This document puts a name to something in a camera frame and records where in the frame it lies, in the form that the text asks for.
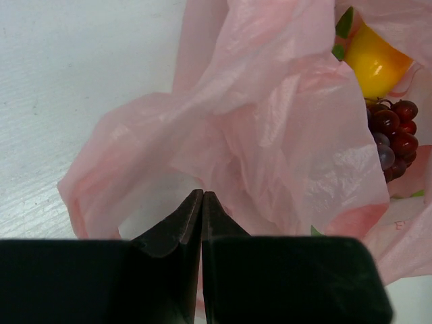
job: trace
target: bunch of grapes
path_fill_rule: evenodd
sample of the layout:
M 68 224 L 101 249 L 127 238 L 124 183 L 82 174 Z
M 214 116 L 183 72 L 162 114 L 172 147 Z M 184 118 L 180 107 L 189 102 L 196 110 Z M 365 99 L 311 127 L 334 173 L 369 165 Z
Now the bunch of grapes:
M 381 99 L 367 105 L 369 130 L 377 144 L 387 183 L 402 177 L 416 159 L 419 142 L 414 136 L 417 126 L 413 119 L 418 112 L 417 106 L 408 100 L 393 104 Z

